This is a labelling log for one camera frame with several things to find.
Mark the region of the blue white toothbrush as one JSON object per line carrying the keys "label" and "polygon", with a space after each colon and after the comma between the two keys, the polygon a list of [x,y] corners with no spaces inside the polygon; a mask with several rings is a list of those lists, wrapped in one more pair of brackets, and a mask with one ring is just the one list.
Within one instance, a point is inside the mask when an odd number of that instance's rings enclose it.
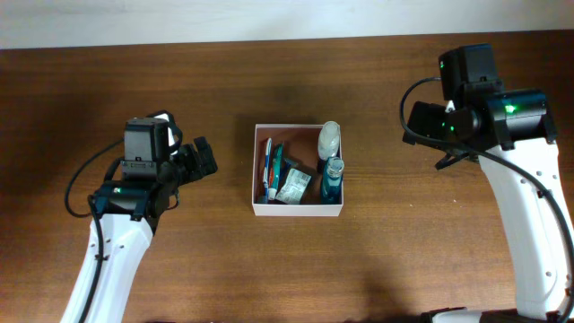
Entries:
{"label": "blue white toothbrush", "polygon": [[267,138],[265,143],[265,165],[264,165],[264,172],[263,172],[263,185],[264,185],[264,194],[263,194],[263,204],[268,203],[269,199],[269,166],[270,166],[270,159],[273,147],[273,139],[271,137]]}

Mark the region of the green white toothpaste tube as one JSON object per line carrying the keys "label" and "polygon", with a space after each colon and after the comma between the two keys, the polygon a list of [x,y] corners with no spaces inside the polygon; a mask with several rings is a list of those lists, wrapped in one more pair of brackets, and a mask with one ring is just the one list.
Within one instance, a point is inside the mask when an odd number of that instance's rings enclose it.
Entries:
{"label": "green white toothpaste tube", "polygon": [[275,200],[281,177],[284,144],[278,144],[274,149],[272,168],[269,173],[268,199]]}

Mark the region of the blue disposable razor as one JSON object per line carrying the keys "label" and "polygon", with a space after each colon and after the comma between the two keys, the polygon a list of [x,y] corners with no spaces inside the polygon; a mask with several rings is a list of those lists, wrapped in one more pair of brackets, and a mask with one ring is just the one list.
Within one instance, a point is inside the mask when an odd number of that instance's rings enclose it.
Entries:
{"label": "blue disposable razor", "polygon": [[282,166],[281,171],[280,171],[280,183],[281,184],[284,183],[286,178],[288,177],[289,171],[292,168],[296,168],[298,166],[299,166],[299,163],[297,161],[284,157],[283,158],[283,166]]}

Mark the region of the white spray bottle blue base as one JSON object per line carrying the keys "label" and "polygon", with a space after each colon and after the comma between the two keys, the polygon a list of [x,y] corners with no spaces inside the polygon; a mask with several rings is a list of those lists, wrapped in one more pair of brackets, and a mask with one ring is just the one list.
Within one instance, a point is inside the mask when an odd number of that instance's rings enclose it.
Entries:
{"label": "white spray bottle blue base", "polygon": [[338,154],[340,147],[341,131],[335,121],[327,121],[319,132],[317,140],[317,172],[321,174],[330,157]]}

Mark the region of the green white soap packet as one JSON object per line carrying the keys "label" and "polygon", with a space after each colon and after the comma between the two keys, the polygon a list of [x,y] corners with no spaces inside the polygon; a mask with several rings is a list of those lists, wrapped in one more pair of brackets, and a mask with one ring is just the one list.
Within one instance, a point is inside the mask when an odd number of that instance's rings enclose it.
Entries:
{"label": "green white soap packet", "polygon": [[275,199],[286,205],[299,205],[310,180],[310,175],[300,170],[290,169]]}

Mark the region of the teal mouthwash bottle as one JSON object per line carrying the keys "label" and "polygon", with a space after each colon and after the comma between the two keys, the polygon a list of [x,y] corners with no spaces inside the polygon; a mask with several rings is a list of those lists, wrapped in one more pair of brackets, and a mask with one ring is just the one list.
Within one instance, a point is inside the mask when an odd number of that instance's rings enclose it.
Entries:
{"label": "teal mouthwash bottle", "polygon": [[325,165],[320,186],[321,203],[335,205],[339,203],[344,174],[344,161],[340,157],[330,157]]}

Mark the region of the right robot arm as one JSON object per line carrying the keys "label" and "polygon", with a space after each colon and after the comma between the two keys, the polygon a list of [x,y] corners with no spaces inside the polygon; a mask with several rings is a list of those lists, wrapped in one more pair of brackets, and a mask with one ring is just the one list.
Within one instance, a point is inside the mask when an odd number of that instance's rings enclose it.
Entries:
{"label": "right robot arm", "polygon": [[546,95],[508,91],[492,47],[454,48],[438,58],[444,104],[417,101],[399,119],[407,144],[444,152],[435,167],[479,164],[509,245],[516,306],[423,312],[422,322],[571,322],[573,224],[563,195],[557,129]]}

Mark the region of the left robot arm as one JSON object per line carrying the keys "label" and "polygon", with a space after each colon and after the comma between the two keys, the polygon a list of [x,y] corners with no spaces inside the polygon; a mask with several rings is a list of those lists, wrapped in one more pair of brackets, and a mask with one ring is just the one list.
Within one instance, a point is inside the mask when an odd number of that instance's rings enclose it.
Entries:
{"label": "left robot arm", "polygon": [[179,188],[214,174],[205,137],[183,144],[172,115],[160,112],[126,122],[122,156],[88,196],[90,236],[64,322],[119,322],[161,215],[180,203]]}

